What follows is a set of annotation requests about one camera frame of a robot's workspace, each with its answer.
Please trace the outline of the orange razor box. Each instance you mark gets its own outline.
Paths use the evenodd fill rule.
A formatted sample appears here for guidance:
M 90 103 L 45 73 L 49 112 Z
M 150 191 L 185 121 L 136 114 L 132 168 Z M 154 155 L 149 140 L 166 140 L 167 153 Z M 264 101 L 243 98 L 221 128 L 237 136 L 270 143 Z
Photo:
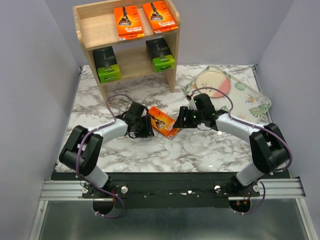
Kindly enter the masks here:
M 178 24 L 164 1 L 144 3 L 142 9 L 155 34 L 178 29 Z
M 180 128 L 173 128 L 176 121 L 157 107 L 152 106 L 148 114 L 151 117 L 152 127 L 164 137 L 171 139 L 181 131 Z
M 122 6 L 113 9 L 116 29 L 120 41 L 128 41 L 145 36 L 138 7 Z

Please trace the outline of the black green razor box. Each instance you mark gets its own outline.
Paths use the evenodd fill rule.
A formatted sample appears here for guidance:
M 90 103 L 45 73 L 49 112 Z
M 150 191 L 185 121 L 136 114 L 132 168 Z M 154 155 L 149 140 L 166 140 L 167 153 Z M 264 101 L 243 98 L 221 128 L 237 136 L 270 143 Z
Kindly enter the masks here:
M 112 46 L 94 49 L 92 53 L 97 75 L 101 84 L 122 78 Z
M 145 44 L 146 52 L 156 73 L 173 70 L 175 68 L 175 59 L 163 37 L 147 40 Z

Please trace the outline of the black green razor box front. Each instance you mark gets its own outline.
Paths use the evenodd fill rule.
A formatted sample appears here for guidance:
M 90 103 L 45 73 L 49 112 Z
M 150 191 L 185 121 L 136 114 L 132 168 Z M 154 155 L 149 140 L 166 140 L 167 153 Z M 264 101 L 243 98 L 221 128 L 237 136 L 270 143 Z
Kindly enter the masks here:
M 94 49 L 92 53 L 97 75 L 101 84 L 122 78 L 112 46 Z

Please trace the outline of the light wooden two-tier shelf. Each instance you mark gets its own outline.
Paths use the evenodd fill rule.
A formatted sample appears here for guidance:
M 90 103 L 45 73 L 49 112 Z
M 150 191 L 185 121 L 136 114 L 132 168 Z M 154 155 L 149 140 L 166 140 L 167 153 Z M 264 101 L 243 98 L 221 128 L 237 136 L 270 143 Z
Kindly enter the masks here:
M 78 41 L 105 101 L 109 97 L 108 88 L 112 85 L 112 82 L 100 82 L 93 51 L 104 47 L 115 48 L 124 43 L 130 43 L 129 40 L 119 39 L 114 15 L 115 8 L 137 6 L 144 30 L 144 37 L 141 40 L 145 42 L 153 38 L 163 37 L 173 54 L 173 58 L 178 59 L 180 30 L 154 33 L 143 11 L 143 4 L 145 4 L 144 0 L 106 0 L 77 5 L 72 8 Z M 117 51 L 115 52 L 115 58 L 119 65 L 121 78 L 124 81 L 144 77 L 154 72 L 145 46 Z

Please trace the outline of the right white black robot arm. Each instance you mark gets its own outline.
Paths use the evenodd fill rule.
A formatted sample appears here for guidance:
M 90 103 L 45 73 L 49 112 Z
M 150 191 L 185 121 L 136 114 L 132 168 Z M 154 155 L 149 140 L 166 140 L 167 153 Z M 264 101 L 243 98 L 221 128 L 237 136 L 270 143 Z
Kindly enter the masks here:
M 252 162 L 231 178 L 227 192 L 241 196 L 253 182 L 275 170 L 281 171 L 282 164 L 291 165 L 292 151 L 276 124 L 253 124 L 233 117 L 226 110 L 216 110 L 205 93 L 189 96 L 188 99 L 189 105 L 180 107 L 173 128 L 195 129 L 205 125 L 209 129 L 231 134 L 250 145 Z

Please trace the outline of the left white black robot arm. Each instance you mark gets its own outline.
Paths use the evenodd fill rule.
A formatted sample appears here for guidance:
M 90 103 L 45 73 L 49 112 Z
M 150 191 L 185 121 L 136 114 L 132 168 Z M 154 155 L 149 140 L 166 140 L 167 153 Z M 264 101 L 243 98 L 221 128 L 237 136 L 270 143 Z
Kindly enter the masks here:
M 133 102 L 128 111 L 117 115 L 112 122 L 92 128 L 76 126 L 64 144 L 58 160 L 92 183 L 93 191 L 99 197 L 107 197 L 111 191 L 108 183 L 110 178 L 98 167 L 98 158 L 105 143 L 123 136 L 131 139 L 155 136 L 147 107 Z

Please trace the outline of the pink cream round plate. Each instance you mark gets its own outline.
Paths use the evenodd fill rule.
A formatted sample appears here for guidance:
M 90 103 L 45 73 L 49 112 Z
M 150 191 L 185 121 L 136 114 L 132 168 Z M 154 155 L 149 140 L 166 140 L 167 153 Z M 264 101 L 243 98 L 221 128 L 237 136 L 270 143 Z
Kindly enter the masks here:
M 207 94 L 210 98 L 217 99 L 224 95 L 211 88 L 218 89 L 224 94 L 228 94 L 231 89 L 231 81 L 221 72 L 206 71 L 198 75 L 195 80 L 195 86 L 197 89 L 205 88 L 201 89 L 200 92 Z

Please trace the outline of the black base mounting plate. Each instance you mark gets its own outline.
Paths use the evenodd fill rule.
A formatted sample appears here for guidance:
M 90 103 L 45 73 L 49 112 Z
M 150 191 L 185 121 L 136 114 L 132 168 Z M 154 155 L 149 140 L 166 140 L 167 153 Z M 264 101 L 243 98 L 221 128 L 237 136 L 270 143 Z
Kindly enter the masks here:
M 248 212 L 254 184 L 237 187 L 234 172 L 113 172 L 106 186 L 85 183 L 84 199 L 96 215 L 119 217 L 129 209 L 229 208 Z

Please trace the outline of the clear floral tray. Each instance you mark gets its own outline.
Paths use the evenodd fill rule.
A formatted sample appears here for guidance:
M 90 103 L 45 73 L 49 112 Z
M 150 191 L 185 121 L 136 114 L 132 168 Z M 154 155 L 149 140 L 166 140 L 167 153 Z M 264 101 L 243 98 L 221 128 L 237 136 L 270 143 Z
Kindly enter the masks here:
M 231 87 L 227 95 L 233 102 L 232 116 L 251 123 L 260 122 L 272 105 L 269 98 L 218 66 L 207 66 L 201 73 L 207 71 L 220 72 L 229 78 Z M 198 75 L 184 87 L 184 92 L 187 95 L 195 96 L 201 94 L 200 90 L 206 89 L 203 87 L 200 89 L 196 88 L 196 78 Z M 225 96 L 210 99 L 216 110 L 230 110 L 230 101 Z

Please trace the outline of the aluminium rail frame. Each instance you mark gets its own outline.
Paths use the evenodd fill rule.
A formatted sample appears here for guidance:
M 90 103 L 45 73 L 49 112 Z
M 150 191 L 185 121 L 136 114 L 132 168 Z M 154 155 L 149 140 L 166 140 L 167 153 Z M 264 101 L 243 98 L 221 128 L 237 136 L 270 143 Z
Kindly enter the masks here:
M 236 173 L 252 161 L 244 140 L 204 126 L 181 130 L 168 139 L 131 139 L 105 143 L 98 166 L 112 173 Z M 82 194 L 73 170 L 58 164 L 43 184 L 35 220 L 36 240 L 315 240 L 299 177 L 287 171 L 263 177 L 261 196 L 251 197 L 251 214 L 228 208 L 126 209 L 109 219 L 95 215 L 93 200 Z

